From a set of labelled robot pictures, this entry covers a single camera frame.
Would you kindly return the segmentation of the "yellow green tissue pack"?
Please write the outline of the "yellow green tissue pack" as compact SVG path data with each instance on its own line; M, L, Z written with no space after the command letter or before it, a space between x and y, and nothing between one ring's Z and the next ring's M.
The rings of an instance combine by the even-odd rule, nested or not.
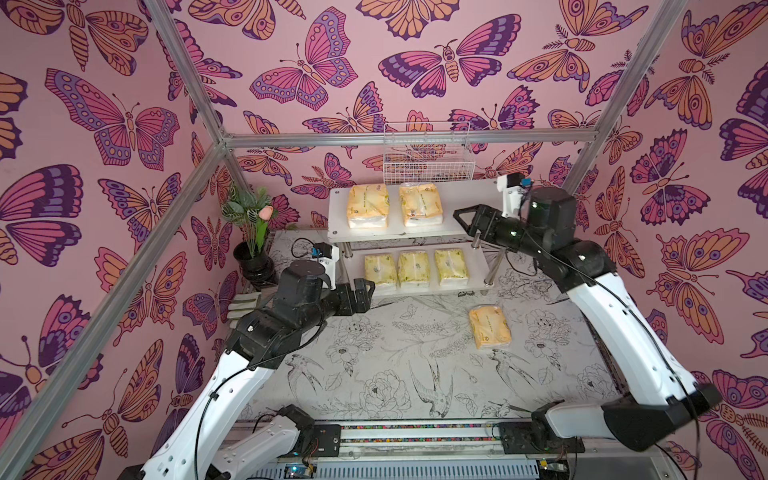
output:
M434 261L441 288L468 285L470 274L462 249L437 249L434 251Z
M404 251L398 256L398 279L405 289L426 289L431 282L429 254L424 250Z
M392 254L366 255L364 258L365 279L375 283L377 292L393 292L398 287L398 274Z

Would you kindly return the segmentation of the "orange tissue pack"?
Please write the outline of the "orange tissue pack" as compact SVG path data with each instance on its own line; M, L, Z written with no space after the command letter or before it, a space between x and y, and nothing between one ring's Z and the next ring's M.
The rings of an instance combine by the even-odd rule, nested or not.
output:
M443 223L444 210L436 184L401 184L399 199L406 228L431 227Z
M389 194L385 184L355 185L350 189L346 217L351 229L387 228L389 211Z
M484 305L469 312L469 325L478 349L509 344L511 330L503 310L495 305Z

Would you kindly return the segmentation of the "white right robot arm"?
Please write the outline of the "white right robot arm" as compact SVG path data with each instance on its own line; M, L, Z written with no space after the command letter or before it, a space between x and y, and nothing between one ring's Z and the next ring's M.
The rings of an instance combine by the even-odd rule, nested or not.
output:
M603 404L550 402L531 415L538 448L556 439L607 438L642 452L717 406L722 396L700 383L642 317L613 260L575 236L577 201L557 187L510 187L503 209L457 209L472 238L532 258L585 316L624 375L628 392Z

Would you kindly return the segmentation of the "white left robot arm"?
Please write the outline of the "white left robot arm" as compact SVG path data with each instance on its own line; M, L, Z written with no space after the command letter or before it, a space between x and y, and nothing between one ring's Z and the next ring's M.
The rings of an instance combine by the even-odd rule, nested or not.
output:
M282 272L273 297L244 315L218 365L170 438L123 479L246 479L279 456L297 451L314 420L295 405L247 438L226 447L235 421L282 361L316 340L335 316L367 312L374 282L332 284L325 266L296 260Z

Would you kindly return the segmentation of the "white two-tier shelf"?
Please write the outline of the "white two-tier shelf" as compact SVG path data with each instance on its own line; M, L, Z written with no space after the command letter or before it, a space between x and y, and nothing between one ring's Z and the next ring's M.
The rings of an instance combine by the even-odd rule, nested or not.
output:
M328 213L328 241L340 249L338 278L352 282L364 276L364 259L368 255L424 250L428 253L431 279L426 287L378 287L374 297L401 295L436 295L458 291L487 291L494 286L505 255L483 240L468 236L452 217L454 211L486 204L502 208L503 194L492 179L442 182L437 185L444 209L440 225L407 227L398 204L398 187L388 187L391 201L388 226L379 229L352 229L346 218L348 188L331 191ZM469 279L464 285L440 285L433 252L437 249L459 248L464 252Z

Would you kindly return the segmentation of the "pink dust brush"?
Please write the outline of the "pink dust brush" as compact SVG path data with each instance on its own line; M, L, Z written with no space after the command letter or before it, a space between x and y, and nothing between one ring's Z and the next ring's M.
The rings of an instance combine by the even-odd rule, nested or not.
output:
M226 318L229 327L235 330L243 317L266 306L270 300L271 295L264 295L262 292L237 294L228 306Z

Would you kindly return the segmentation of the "black vase with artificial plant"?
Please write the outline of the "black vase with artificial plant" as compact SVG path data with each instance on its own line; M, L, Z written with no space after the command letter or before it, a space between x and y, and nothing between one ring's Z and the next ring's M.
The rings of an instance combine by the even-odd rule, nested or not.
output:
M275 286L274 261L266 251L274 207L266 189L260 187L253 191L231 185L221 213L242 233L243 240L234 248L233 255L245 280L256 291Z

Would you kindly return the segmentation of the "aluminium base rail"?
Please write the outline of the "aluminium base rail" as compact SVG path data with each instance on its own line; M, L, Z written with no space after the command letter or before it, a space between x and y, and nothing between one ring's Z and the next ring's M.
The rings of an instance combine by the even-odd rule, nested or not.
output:
M522 419L318 421L252 479L690 479L668 446L604 439L539 450Z

